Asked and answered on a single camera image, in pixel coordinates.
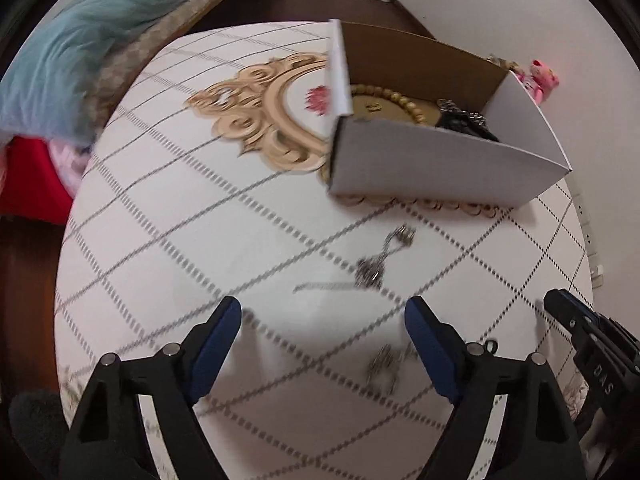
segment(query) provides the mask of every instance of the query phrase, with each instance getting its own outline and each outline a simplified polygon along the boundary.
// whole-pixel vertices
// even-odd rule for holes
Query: pink plush toy
[[[553,70],[537,59],[531,63],[530,70],[531,75],[518,74],[518,79],[536,104],[540,106],[549,97],[551,91],[560,84],[560,81]]]

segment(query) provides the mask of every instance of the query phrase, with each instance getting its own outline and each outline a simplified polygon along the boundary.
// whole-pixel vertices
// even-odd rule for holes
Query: red flower print
[[[329,89],[322,85],[311,88],[306,93],[306,109],[324,115],[329,106]]]

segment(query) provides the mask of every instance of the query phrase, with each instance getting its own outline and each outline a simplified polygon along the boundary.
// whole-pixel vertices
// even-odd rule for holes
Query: blue blanket
[[[105,56],[184,1],[74,0],[34,31],[0,81],[0,131],[91,145],[84,97]]]

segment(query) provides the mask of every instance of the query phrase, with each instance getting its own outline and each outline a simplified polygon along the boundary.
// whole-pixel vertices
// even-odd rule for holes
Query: baseboard
[[[389,3],[393,5],[396,9],[398,9],[400,12],[402,12],[407,17],[407,19],[410,22],[412,22],[418,30],[420,30],[420,34],[422,36],[424,36],[425,38],[431,38],[432,40],[435,40],[435,38],[433,37],[433,34],[429,32],[429,29],[426,28],[418,18],[412,15],[412,13],[409,12],[409,9],[407,9],[403,4],[401,4],[398,0],[389,0]]]

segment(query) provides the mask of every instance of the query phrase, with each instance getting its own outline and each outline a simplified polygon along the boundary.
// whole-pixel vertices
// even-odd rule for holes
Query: table
[[[324,23],[213,30],[174,41],[130,88],[95,147],[60,256],[68,420],[102,354],[139,358],[181,341],[224,294],[242,304],[241,333],[194,409],[231,480],[418,475],[450,406],[410,355],[392,394],[389,377],[376,378],[378,394],[366,377],[384,345],[407,348],[401,313],[414,294],[465,340],[496,338],[513,358],[537,350],[561,388],[572,379],[568,336],[542,310],[550,288],[592,301],[566,184],[519,210],[329,197],[325,50]],[[380,290],[301,286],[353,283],[356,261],[403,224],[414,241],[386,259]],[[162,477],[173,478],[142,404]]]

